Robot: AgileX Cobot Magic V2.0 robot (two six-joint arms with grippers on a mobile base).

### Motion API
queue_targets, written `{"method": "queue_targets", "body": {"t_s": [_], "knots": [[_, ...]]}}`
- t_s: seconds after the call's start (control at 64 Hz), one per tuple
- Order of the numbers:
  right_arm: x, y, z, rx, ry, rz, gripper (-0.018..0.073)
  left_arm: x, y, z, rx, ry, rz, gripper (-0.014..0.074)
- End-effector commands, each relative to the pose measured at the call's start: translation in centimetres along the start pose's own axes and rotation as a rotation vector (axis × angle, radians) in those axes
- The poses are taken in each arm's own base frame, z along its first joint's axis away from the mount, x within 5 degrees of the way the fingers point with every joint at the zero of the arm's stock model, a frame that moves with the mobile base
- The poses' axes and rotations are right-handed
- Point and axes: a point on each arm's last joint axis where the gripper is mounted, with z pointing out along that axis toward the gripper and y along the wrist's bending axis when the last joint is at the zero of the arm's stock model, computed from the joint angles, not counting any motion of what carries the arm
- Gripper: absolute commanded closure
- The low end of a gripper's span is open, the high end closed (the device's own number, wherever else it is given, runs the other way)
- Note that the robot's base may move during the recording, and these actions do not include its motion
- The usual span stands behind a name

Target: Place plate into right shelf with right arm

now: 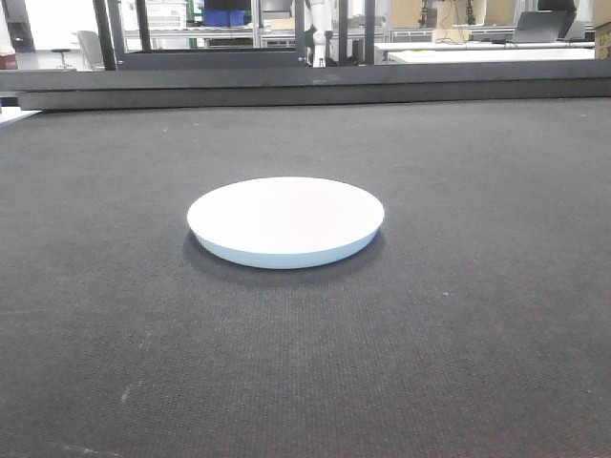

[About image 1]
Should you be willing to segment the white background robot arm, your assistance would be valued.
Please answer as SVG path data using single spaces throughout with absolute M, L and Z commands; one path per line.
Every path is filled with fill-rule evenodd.
M 323 68 L 331 54 L 333 5 L 328 0 L 305 1 L 305 45 L 309 49 L 308 63 Z

